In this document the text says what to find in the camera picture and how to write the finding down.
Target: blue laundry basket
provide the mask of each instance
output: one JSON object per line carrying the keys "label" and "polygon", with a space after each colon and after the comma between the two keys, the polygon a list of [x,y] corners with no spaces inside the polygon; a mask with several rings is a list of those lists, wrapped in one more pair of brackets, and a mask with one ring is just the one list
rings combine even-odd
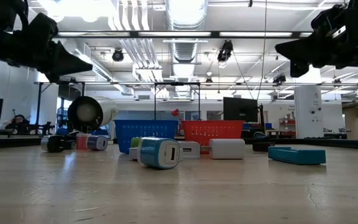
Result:
{"label": "blue laundry basket", "polygon": [[129,153],[133,137],[175,137],[178,121],[174,120],[115,120],[119,151]]}

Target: red cup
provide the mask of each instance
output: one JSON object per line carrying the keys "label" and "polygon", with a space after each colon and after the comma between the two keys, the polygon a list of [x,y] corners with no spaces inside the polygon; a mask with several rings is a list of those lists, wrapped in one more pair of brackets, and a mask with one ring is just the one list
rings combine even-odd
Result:
{"label": "red cup", "polygon": [[86,142],[90,134],[77,134],[76,145],[77,150],[88,150]]}

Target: person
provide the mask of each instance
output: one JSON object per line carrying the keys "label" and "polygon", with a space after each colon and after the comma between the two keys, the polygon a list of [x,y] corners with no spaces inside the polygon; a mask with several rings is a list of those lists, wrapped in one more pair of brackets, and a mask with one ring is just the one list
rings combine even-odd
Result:
{"label": "person", "polygon": [[10,121],[0,124],[0,129],[13,129],[14,134],[29,134],[29,124],[30,121],[26,120],[23,115],[18,114]]}

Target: red laundry basket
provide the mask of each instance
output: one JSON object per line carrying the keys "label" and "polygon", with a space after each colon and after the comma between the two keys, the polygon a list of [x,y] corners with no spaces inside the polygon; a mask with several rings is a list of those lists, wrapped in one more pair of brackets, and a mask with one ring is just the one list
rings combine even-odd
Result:
{"label": "red laundry basket", "polygon": [[210,139],[241,138],[244,121],[182,121],[185,140],[195,141],[200,146],[209,146]]}

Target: black cable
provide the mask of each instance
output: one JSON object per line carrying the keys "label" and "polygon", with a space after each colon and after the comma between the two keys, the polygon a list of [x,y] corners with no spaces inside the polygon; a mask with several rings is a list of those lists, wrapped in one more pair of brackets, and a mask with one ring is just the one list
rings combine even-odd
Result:
{"label": "black cable", "polygon": [[252,96],[251,91],[249,90],[249,87],[248,87],[248,84],[247,84],[247,82],[246,82],[246,79],[244,78],[244,75],[242,74],[241,67],[240,67],[239,62],[237,61],[236,53],[234,53],[234,50],[233,50],[233,56],[234,56],[234,59],[235,59],[236,62],[237,62],[237,66],[239,67],[241,77],[242,77],[242,79],[244,80],[244,83],[246,84],[246,87],[247,87],[247,90],[248,90],[248,92],[249,92],[249,95],[251,95],[251,98],[254,99],[254,97]]}
{"label": "black cable", "polygon": [[24,0],[24,4],[26,5],[24,12],[21,10],[21,8],[17,4],[12,4],[12,9],[16,12],[16,14],[19,16],[20,21],[22,22],[22,29],[27,28],[29,26],[29,20],[27,18],[27,15],[29,14],[29,3],[27,0]]}
{"label": "black cable", "polygon": [[262,82],[263,82],[263,79],[264,79],[265,51],[266,51],[266,30],[267,30],[267,1],[265,2],[265,39],[264,39],[264,51],[263,51],[263,55],[262,55],[262,77],[260,78],[259,91],[258,91],[258,96],[256,97],[256,100],[259,99],[260,89],[262,87]]}
{"label": "black cable", "polygon": [[28,18],[29,17],[29,2],[28,2],[28,0],[24,0],[24,6],[25,6],[24,15],[26,18]]}

